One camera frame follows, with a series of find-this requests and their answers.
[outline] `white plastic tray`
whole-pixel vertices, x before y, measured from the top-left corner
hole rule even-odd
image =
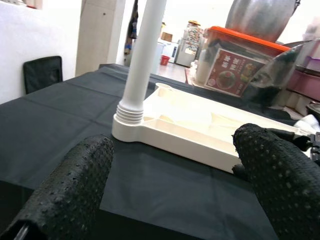
[[[112,134],[126,142],[142,142],[232,173],[241,163],[232,135],[246,123],[300,135],[300,129],[222,103],[157,83],[143,103],[141,124],[113,121]]]

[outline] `orange lid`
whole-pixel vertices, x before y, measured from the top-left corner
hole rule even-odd
[[[217,32],[221,32],[223,34],[235,36],[237,38],[246,39],[250,42],[257,43],[257,44],[260,44],[260,45],[263,45],[263,46],[266,46],[269,48],[277,49],[277,50],[280,50],[283,52],[288,51],[290,49],[290,47],[276,44],[271,41],[266,41],[266,40],[263,40],[263,39],[260,39],[260,38],[254,37],[254,36],[250,36],[247,34],[243,34],[243,33],[237,32],[237,31],[233,31],[231,29],[224,28],[224,27],[212,26],[209,28],[209,31],[217,31]]]

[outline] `white pipe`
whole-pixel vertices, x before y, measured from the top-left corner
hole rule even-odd
[[[143,118],[143,101],[156,54],[157,39],[161,31],[166,2],[167,0],[147,0],[146,2],[124,94],[115,116],[120,122],[137,124]]]

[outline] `white pillar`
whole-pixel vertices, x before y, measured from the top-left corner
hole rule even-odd
[[[138,125],[142,121],[143,101],[155,58],[166,2],[167,0],[147,0],[146,2],[124,94],[115,115],[115,120],[120,123]]]

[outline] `plastic container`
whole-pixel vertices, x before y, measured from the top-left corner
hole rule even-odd
[[[168,62],[169,62],[169,59],[170,59],[169,56],[162,55],[160,64],[163,65],[163,66],[167,66]]]
[[[241,97],[251,78],[289,47],[213,26],[205,31],[195,85]]]

